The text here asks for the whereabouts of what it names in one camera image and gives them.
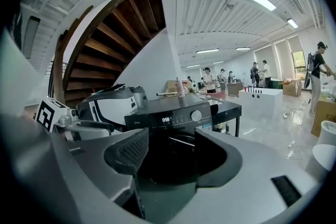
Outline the pink detergent bottle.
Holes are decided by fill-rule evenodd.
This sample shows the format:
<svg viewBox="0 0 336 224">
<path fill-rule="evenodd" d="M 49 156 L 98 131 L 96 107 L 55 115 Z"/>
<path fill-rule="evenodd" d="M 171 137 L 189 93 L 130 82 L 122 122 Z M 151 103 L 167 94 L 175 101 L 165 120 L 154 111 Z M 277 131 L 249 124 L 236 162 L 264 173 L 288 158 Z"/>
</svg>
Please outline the pink detergent bottle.
<svg viewBox="0 0 336 224">
<path fill-rule="evenodd" d="M 176 78 L 176 90 L 179 98 L 185 97 L 183 81 L 181 81 L 178 77 Z"/>
</svg>

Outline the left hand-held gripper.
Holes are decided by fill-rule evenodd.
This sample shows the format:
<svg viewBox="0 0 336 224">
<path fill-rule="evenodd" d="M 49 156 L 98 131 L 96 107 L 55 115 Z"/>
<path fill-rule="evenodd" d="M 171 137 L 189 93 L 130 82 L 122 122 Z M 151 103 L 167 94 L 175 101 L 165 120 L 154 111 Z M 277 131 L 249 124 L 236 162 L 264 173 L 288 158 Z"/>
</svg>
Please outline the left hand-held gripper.
<svg viewBox="0 0 336 224">
<path fill-rule="evenodd" d="M 34 119 L 48 132 L 59 133 L 67 141 L 94 140 L 111 136 L 114 132 L 112 124 L 81 120 L 76 109 L 71 109 L 53 98 L 41 101 Z"/>
</svg>

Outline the wooden spiral staircase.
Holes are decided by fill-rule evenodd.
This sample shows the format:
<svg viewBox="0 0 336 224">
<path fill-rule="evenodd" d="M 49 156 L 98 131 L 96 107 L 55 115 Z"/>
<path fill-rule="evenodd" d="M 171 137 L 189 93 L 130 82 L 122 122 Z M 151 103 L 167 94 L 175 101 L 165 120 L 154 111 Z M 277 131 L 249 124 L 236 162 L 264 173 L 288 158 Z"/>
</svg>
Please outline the wooden spiral staircase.
<svg viewBox="0 0 336 224">
<path fill-rule="evenodd" d="M 59 36 L 47 95 L 73 108 L 113 86 L 165 26 L 162 0 L 108 0 L 101 8 L 88 7 Z"/>
</svg>

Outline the brown wooden desk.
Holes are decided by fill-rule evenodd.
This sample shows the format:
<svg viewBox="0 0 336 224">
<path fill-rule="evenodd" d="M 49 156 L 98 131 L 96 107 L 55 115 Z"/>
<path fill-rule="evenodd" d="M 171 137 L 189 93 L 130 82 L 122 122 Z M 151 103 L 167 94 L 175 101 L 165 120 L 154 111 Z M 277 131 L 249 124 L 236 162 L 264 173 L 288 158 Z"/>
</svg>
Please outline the brown wooden desk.
<svg viewBox="0 0 336 224">
<path fill-rule="evenodd" d="M 239 97 L 239 92 L 243 89 L 242 82 L 233 82 L 227 84 L 228 96 Z"/>
</svg>

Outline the black side table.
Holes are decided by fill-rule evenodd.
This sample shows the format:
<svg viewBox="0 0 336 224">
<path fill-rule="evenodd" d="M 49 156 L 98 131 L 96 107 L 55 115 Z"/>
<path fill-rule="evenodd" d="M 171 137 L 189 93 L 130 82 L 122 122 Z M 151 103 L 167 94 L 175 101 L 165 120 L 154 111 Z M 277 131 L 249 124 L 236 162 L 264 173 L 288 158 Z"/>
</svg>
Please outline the black side table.
<svg viewBox="0 0 336 224">
<path fill-rule="evenodd" d="M 242 115 L 241 105 L 218 99 L 211 98 L 208 100 L 211 107 L 212 114 L 212 130 L 218 131 L 219 129 L 225 129 L 222 127 L 222 123 L 228 123 L 230 120 L 236 120 L 235 137 L 239 137 L 240 117 Z"/>
</svg>

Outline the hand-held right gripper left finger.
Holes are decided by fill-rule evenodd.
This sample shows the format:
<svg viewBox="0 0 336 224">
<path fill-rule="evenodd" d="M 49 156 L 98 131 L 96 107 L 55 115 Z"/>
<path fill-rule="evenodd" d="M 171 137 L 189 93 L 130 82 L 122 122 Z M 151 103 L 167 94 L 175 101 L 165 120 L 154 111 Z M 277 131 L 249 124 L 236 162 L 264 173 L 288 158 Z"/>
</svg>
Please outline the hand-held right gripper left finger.
<svg viewBox="0 0 336 224">
<path fill-rule="evenodd" d="M 149 150 L 148 129 L 69 142 L 68 147 L 84 173 L 110 201 L 145 218 L 138 171 Z"/>
</svg>

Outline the large open cardboard box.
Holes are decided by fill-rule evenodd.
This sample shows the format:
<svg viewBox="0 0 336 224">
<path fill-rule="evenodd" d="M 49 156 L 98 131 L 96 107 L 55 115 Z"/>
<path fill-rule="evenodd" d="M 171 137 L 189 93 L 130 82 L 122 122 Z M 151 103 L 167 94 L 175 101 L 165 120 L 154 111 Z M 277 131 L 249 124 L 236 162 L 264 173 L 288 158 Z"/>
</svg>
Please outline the large open cardboard box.
<svg viewBox="0 0 336 224">
<path fill-rule="evenodd" d="M 182 80 L 182 85 L 183 85 L 183 89 L 185 94 L 187 93 L 193 93 L 195 94 L 196 91 L 193 87 L 193 84 L 189 81 L 189 80 Z M 170 92 L 175 92 L 177 93 L 177 89 L 176 89 L 176 81 L 175 80 L 168 80 L 167 84 L 166 84 L 166 92 L 170 93 Z"/>
</svg>

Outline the white and black appliance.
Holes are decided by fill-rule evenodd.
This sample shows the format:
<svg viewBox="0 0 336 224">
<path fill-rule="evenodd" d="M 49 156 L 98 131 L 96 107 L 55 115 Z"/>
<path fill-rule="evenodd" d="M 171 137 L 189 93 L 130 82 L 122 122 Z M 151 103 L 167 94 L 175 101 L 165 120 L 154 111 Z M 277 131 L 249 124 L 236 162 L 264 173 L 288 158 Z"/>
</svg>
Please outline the white and black appliance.
<svg viewBox="0 0 336 224">
<path fill-rule="evenodd" d="M 133 93 L 129 88 L 91 95 L 76 105 L 80 120 L 110 123 L 116 132 L 125 132 L 124 117 L 137 109 Z"/>
</svg>

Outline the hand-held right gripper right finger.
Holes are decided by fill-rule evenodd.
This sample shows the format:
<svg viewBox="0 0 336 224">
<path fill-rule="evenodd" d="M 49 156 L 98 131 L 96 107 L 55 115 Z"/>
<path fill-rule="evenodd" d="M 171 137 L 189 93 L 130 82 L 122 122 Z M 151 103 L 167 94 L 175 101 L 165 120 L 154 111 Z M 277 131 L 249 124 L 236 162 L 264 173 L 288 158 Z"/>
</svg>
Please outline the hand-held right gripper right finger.
<svg viewBox="0 0 336 224">
<path fill-rule="evenodd" d="M 195 224 L 290 224 L 320 185 L 272 148 L 197 130 L 206 173 L 197 182 Z"/>
</svg>

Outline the black square tray table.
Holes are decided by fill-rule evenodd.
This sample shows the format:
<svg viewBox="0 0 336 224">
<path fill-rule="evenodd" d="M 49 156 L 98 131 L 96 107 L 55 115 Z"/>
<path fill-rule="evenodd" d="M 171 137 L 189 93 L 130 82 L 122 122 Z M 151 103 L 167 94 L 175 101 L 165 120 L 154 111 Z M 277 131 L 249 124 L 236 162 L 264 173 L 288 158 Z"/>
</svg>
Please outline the black square tray table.
<svg viewBox="0 0 336 224">
<path fill-rule="evenodd" d="M 129 130 L 149 130 L 149 150 L 140 174 L 155 183 L 186 184 L 199 176 L 195 130 L 212 128 L 210 104 L 193 95 L 149 101 L 125 116 Z"/>
</svg>

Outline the white toilet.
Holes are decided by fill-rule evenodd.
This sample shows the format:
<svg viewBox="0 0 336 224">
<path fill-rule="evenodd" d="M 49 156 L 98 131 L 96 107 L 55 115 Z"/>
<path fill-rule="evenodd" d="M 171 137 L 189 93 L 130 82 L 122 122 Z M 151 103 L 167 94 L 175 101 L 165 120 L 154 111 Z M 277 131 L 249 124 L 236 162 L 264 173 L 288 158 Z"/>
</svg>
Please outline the white toilet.
<svg viewBox="0 0 336 224">
<path fill-rule="evenodd" d="M 323 182 L 336 161 L 336 146 L 317 144 L 312 149 L 305 171 L 316 181 Z"/>
<path fill-rule="evenodd" d="M 336 123 L 331 121 L 321 122 L 321 132 L 317 144 L 336 146 Z"/>
</svg>

